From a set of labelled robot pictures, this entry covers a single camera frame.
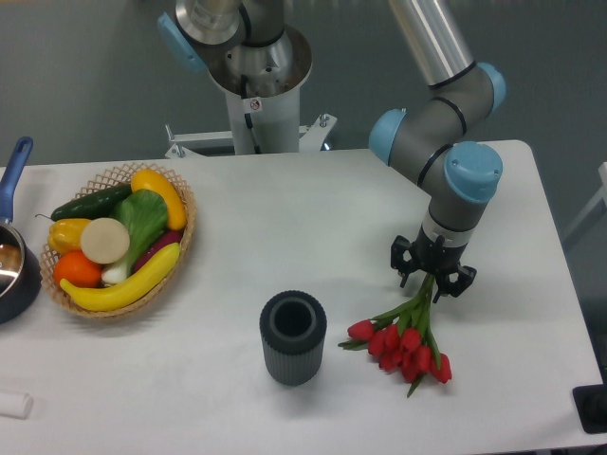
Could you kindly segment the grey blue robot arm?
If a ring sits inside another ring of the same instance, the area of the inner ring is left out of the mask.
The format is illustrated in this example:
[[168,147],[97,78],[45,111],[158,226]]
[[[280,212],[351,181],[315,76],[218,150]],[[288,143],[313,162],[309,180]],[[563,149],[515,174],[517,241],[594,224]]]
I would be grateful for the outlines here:
[[[394,240],[391,266],[402,279],[424,271],[439,296],[458,297],[476,277],[462,255],[503,173],[501,157],[466,133],[501,105],[506,84],[492,65],[473,59],[446,3],[390,8],[432,92],[418,113],[388,111],[369,135],[370,150],[431,198],[415,240]],[[285,22],[282,2],[179,1],[157,29],[178,62],[207,72],[223,91],[237,154],[303,149],[300,89],[312,56]]]

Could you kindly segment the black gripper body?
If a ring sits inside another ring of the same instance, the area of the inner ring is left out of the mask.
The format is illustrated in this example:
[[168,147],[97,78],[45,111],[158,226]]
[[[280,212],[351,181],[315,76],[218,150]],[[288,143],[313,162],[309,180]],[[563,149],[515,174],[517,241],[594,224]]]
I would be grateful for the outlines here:
[[468,276],[468,269],[461,265],[467,246],[468,242],[454,245],[445,235],[427,234],[422,227],[410,249],[410,272],[421,270],[436,278],[447,278],[453,274]]

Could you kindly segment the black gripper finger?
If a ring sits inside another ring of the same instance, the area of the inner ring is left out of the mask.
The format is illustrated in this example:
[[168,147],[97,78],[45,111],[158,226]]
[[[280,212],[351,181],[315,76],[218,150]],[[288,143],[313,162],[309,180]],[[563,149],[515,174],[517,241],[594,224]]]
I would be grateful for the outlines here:
[[476,268],[460,264],[451,272],[441,271],[435,274],[437,290],[432,302],[437,303],[440,298],[446,296],[460,297],[473,284],[476,276]]
[[401,288],[404,288],[409,276],[417,270],[414,243],[407,238],[397,235],[390,247],[390,265],[400,277]]

